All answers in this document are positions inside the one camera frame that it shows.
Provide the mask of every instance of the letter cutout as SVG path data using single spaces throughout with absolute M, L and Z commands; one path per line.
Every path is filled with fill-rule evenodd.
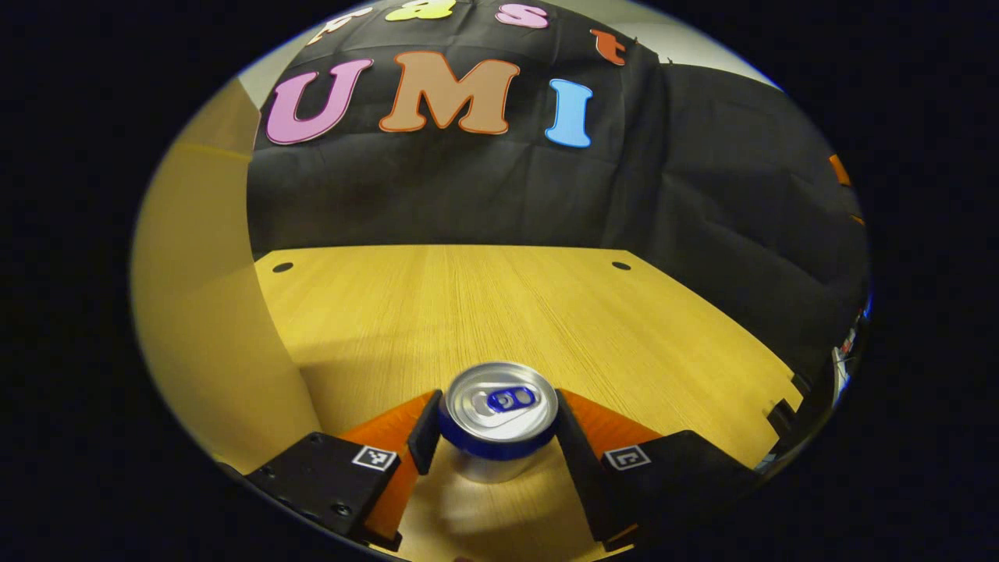
M 544 131 L 549 141 L 573 148 L 589 146 L 586 136 L 586 100 L 593 91 L 575 82 L 555 78 L 548 83 L 555 91 L 555 124 Z
M 374 64 L 372 59 L 358 59 L 330 69 L 334 76 L 333 87 L 330 89 L 330 99 L 319 115 L 305 121 L 296 117 L 299 102 L 306 86 L 319 76 L 318 72 L 309 72 L 286 80 L 274 89 L 277 99 L 271 107 L 271 115 L 267 119 L 267 138 L 275 144 L 296 144 L 312 140 L 330 129 L 347 113 L 351 103 L 354 86 L 358 83 L 361 71 Z
M 455 0 L 415 0 L 407 2 L 403 7 L 385 16 L 386 21 L 406 21 L 413 18 L 436 20 L 452 14 Z
M 624 52 L 624 45 L 618 43 L 613 34 L 595 29 L 590 29 L 589 32 L 596 36 L 596 52 L 601 57 L 617 66 L 624 66 L 624 59 L 617 56 L 617 51 Z
M 358 10 L 357 12 L 352 12 L 350 14 L 347 14 L 346 16 L 340 16 L 337 19 L 330 20 L 330 21 L 326 22 L 326 25 L 323 26 L 323 29 L 321 29 L 320 32 L 316 34 L 316 37 L 313 37 L 312 40 L 310 40 L 308 43 L 306 43 L 306 46 L 308 47 L 309 45 L 312 45 L 313 43 L 316 43 L 317 41 L 319 41 L 320 39 L 322 39 L 323 37 L 325 37 L 327 33 L 333 33 L 334 31 L 337 31 L 341 27 L 344 27 L 345 25 L 347 25 L 347 23 L 349 21 L 351 21 L 352 19 L 354 19 L 356 17 L 360 17 L 360 16 L 363 16 L 363 15 L 366 15 L 366 14 L 368 14 L 371 11 L 372 11 L 372 7 L 368 6 L 367 8 L 365 8 L 363 10 Z
M 523 4 L 503 4 L 499 6 L 497 19 L 499 23 L 516 25 L 519 27 L 529 27 L 532 29 L 544 29 L 548 26 L 545 18 L 548 13 L 534 6 L 524 6 Z
M 451 125 L 467 102 L 469 111 L 458 122 L 462 130 L 499 135 L 509 129 L 503 112 L 509 83 L 520 73 L 515 64 L 484 60 L 459 81 L 441 53 L 410 51 L 396 55 L 396 62 L 403 67 L 403 76 L 392 113 L 379 122 L 383 131 L 403 133 L 423 129 L 427 118 L 420 114 L 421 97 L 427 100 L 434 121 L 442 129 Z

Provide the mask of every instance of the wooden board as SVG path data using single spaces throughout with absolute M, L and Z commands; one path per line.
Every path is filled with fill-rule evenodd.
M 286 262 L 293 267 L 273 272 Z M 257 271 L 331 434 L 498 360 L 529 365 L 664 435 L 692 429 L 750 468 L 777 440 L 767 412 L 781 398 L 801 402 L 791 371 L 758 340 L 622 250 L 313 248 L 272 252 Z M 442 441 L 418 484 L 400 556 L 604 556 L 555 442 L 523 477 L 495 485 L 454 474 L 454 452 Z

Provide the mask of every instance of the white wall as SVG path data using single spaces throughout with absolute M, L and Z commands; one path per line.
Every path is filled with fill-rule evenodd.
M 638 42 L 658 54 L 662 62 L 672 60 L 676 64 L 717 68 L 777 87 L 717 41 L 672 16 L 641 4 L 626 0 L 545 1 L 602 22 L 632 38 L 637 37 Z M 264 104 L 278 77 L 295 55 L 319 33 L 325 23 L 317 22 L 315 27 L 277 47 L 240 74 L 240 81 L 258 108 Z

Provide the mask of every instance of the pull tab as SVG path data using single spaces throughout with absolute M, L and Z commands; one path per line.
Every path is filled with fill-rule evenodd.
M 486 404 L 496 412 L 519 410 L 534 402 L 537 402 L 534 393 L 522 386 L 497 390 L 486 399 Z

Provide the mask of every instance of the blue letter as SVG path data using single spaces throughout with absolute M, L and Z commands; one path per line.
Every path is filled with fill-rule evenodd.
M 586 136 L 586 100 L 593 97 L 589 88 L 555 78 L 548 83 L 554 89 L 555 124 L 544 131 L 549 141 L 574 148 L 589 146 Z

